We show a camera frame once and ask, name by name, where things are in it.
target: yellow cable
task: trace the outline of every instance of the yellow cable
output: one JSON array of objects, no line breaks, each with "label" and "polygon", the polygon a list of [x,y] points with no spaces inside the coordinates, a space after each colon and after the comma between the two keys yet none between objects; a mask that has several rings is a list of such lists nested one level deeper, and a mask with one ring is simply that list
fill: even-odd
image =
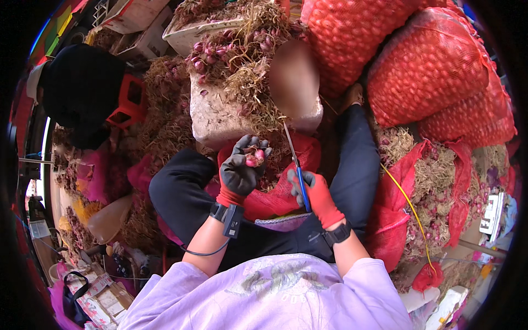
[{"label": "yellow cable", "polygon": [[389,173],[389,170],[383,164],[380,163],[380,165],[385,170],[385,172],[387,172],[387,174],[391,177],[391,179],[394,181],[394,183],[396,183],[396,186],[398,186],[398,188],[400,189],[401,193],[403,194],[403,196],[407,200],[407,203],[409,203],[409,205],[411,206],[412,213],[414,213],[414,216],[416,217],[416,220],[418,221],[418,226],[420,226],[420,231],[422,232],[423,241],[426,244],[427,260],[429,261],[429,265],[431,266],[431,268],[435,271],[435,275],[438,275],[436,273],[436,269],[432,266],[431,258],[429,257],[429,247],[427,246],[426,234],[423,232],[422,223],[420,222],[420,219],[418,218],[418,215],[416,214],[416,211],[414,210],[414,206],[412,206],[411,201],[407,197],[407,194],[405,194],[405,191],[403,191],[403,188],[400,186],[398,181],[396,181],[396,179],[392,176],[392,174]]}]

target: red and black glove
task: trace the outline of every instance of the red and black glove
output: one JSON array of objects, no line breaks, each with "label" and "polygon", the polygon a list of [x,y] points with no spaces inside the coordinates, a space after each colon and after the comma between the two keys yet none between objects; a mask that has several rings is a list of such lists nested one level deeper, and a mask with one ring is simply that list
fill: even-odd
[{"label": "red and black glove", "polygon": [[[246,165],[244,148],[258,145],[264,150],[264,162],[259,167]],[[233,147],[233,153],[220,166],[220,194],[216,201],[225,207],[229,204],[242,205],[244,199],[255,189],[257,180],[264,174],[266,159],[272,152],[268,141],[260,142],[258,136],[244,135]]]},{"label": "red and black glove", "polygon": [[[310,205],[315,215],[321,221],[323,229],[345,218],[345,215],[335,206],[330,196],[326,180],[322,175],[303,171],[303,179],[308,199],[310,199]],[[300,192],[297,173],[293,169],[288,170],[288,181],[294,186],[291,189],[291,194],[296,196],[297,204],[302,208],[304,206],[303,195]]]}]

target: shoe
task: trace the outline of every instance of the shoe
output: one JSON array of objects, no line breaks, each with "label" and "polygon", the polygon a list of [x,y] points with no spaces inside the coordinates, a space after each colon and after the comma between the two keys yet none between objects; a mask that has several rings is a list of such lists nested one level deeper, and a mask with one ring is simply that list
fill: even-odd
[{"label": "shoe", "polygon": [[363,106],[365,99],[363,98],[363,86],[358,82],[348,88],[345,94],[343,105],[340,108],[339,114],[342,114],[352,104],[359,104]]}]

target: black jacket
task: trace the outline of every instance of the black jacket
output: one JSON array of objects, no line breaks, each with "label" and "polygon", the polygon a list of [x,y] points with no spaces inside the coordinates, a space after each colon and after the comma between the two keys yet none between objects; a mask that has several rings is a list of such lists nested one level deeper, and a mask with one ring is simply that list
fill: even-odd
[{"label": "black jacket", "polygon": [[73,146],[97,149],[108,138],[102,124],[118,106],[124,74],[124,62],[86,44],[65,47],[42,71],[44,111],[74,129]]}]

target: gray rubber palm glove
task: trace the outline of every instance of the gray rubber palm glove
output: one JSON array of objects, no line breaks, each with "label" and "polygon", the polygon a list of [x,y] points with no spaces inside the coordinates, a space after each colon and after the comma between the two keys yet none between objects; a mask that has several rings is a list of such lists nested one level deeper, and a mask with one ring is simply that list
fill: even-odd
[{"label": "gray rubber palm glove", "polygon": [[[258,145],[264,150],[264,162],[259,167],[246,165],[244,148]],[[220,166],[220,194],[216,201],[226,207],[229,204],[242,205],[244,199],[255,189],[257,180],[266,169],[266,159],[272,152],[268,141],[260,142],[258,136],[244,135],[233,147],[231,156]]]}]

